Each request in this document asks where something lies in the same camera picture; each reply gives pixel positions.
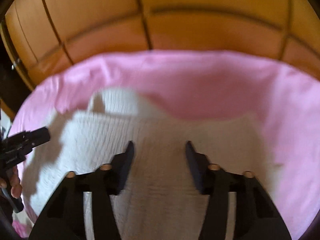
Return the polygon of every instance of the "white cloth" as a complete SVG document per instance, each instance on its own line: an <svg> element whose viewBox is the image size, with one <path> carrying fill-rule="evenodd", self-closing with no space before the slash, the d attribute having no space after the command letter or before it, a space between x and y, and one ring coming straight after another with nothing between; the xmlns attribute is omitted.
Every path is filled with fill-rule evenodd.
<svg viewBox="0 0 320 240"><path fill-rule="evenodd" d="M184 147L191 140L233 173L253 171L271 192L273 167L252 121L183 121L167 116L130 91L106 90L93 96L88 111L54 114L51 141L27 159L25 202L39 214L68 171L94 171L135 142L135 159L120 196L112 198L120 234L130 239L197 239L207 196L195 189ZM94 239L90 197L85 198L87 239Z"/></svg>

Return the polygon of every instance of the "pink sheet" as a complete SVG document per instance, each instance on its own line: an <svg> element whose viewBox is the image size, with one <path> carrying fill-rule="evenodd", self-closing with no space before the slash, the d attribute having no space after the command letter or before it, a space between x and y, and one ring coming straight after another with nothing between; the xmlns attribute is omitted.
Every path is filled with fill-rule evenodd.
<svg viewBox="0 0 320 240"><path fill-rule="evenodd" d="M230 51L101 54L47 78L24 102L11 134L41 126L48 112L85 109L101 88L129 87L180 118L253 112L282 165L275 199L293 240L320 209L320 83L276 60ZM23 177L23 165L19 165Z"/></svg>

